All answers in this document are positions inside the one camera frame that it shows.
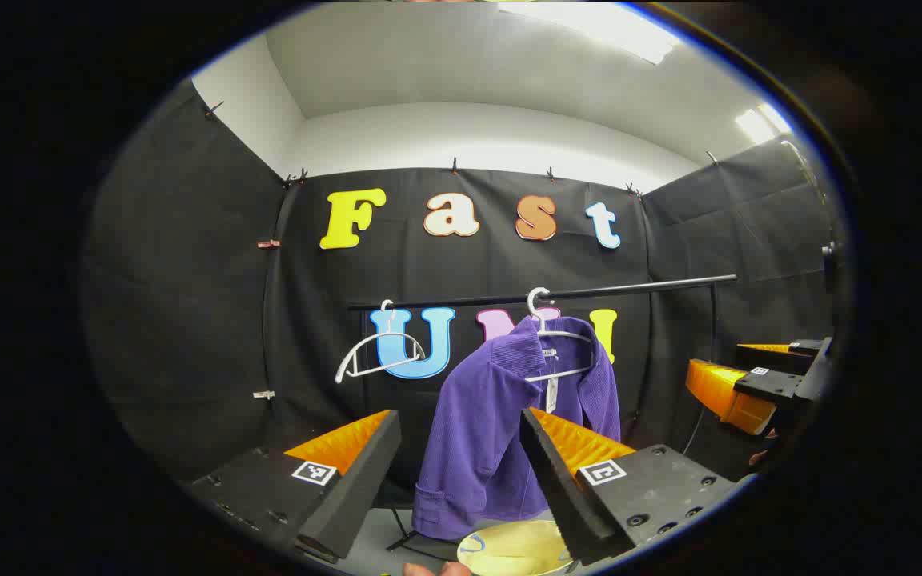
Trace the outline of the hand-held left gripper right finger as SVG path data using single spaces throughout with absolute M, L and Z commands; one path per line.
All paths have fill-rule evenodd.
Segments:
M 664 444 L 633 450 L 535 407 L 523 410 L 519 438 L 568 553 L 585 566 L 684 539 L 754 481 Z

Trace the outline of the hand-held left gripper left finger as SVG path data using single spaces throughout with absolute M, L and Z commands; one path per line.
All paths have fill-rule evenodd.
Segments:
M 399 413 L 383 410 L 289 450 L 254 448 L 187 491 L 271 550 L 336 564 L 354 546 L 400 441 Z

